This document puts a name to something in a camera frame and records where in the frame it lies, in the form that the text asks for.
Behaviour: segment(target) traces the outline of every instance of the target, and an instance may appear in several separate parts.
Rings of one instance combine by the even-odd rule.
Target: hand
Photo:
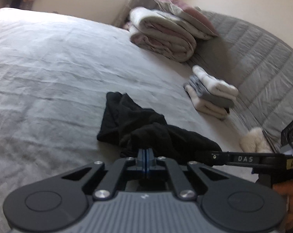
[[[273,185],[273,189],[282,196],[289,197],[289,210],[286,216],[286,230],[293,228],[293,180]]]

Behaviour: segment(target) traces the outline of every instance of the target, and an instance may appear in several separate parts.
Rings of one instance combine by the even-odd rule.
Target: folded white towel
[[[167,13],[160,10],[152,10],[152,11],[176,23],[177,25],[180,25],[196,38],[203,39],[203,40],[212,39],[212,36],[207,35],[206,33],[200,31],[199,29],[196,29],[193,25],[191,25],[188,21],[184,20],[183,18],[177,17],[175,15],[172,15],[171,13]]]
[[[207,74],[206,71],[198,65],[193,66],[193,73],[200,79],[209,93],[233,101],[236,100],[236,96],[238,95],[238,89],[236,87]]]
[[[196,40],[186,29],[156,11],[137,7],[130,11],[130,41],[140,48],[183,62],[196,48]]]
[[[225,119],[228,116],[228,113],[224,108],[218,107],[209,101],[199,98],[195,89],[193,89],[190,85],[185,85],[184,89],[189,94],[193,106],[197,111],[214,116],[218,119]]]

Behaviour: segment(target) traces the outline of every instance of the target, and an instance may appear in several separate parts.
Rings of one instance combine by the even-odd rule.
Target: folded socks
[[[185,91],[190,96],[193,106],[197,111],[214,116],[218,119],[225,119],[228,116],[228,110],[218,107],[209,101],[201,99],[197,96],[196,91],[189,84],[184,85]]]
[[[206,71],[198,65],[193,66],[193,73],[199,78],[209,93],[232,101],[236,100],[236,96],[238,95],[238,89],[236,87],[207,74]]]
[[[202,84],[202,82],[199,80],[199,78],[196,75],[190,76],[188,84],[190,84],[190,86],[193,89],[195,89],[196,94],[199,98],[209,101],[218,107],[223,107],[223,108],[234,107],[234,102],[231,99],[224,98],[218,95],[212,95],[205,88],[205,86]]]

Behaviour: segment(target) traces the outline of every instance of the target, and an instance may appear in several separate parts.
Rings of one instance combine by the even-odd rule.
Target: pink fabric
[[[124,24],[123,29],[129,31],[130,26],[132,25],[132,22],[127,22]]]
[[[180,0],[155,0],[162,3],[172,3],[178,6],[182,11],[189,14],[190,16],[194,17],[196,20],[200,21],[206,27],[208,27],[212,32],[217,34],[217,30],[212,25],[212,23],[206,18],[202,13],[200,13],[197,9],[193,8],[192,6],[188,5],[187,3],[180,1]]]
[[[174,50],[172,51],[171,48],[172,48],[172,44],[169,42],[169,41],[163,41],[163,43],[157,41],[156,39],[150,37],[150,36],[146,36],[144,33],[142,32],[139,32],[138,34],[135,34],[133,35],[131,38],[130,38],[130,41],[136,45],[143,45],[143,46],[146,46],[146,49],[149,49],[149,50],[153,50],[154,52],[157,52],[157,53],[162,53],[163,50],[165,50],[167,53],[169,54],[173,54],[174,55],[183,55],[184,54],[184,51],[181,51],[181,50]]]

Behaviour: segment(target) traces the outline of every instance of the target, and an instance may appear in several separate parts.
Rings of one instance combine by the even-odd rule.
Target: stack of folded towels
[[[236,87],[207,74],[198,65],[193,66],[193,75],[183,87],[197,111],[218,119],[228,116],[238,95]]]
[[[197,46],[196,39],[209,40],[218,33],[197,9],[180,0],[155,0],[159,10],[137,7],[130,11],[130,41],[140,48],[171,60],[188,60]]]

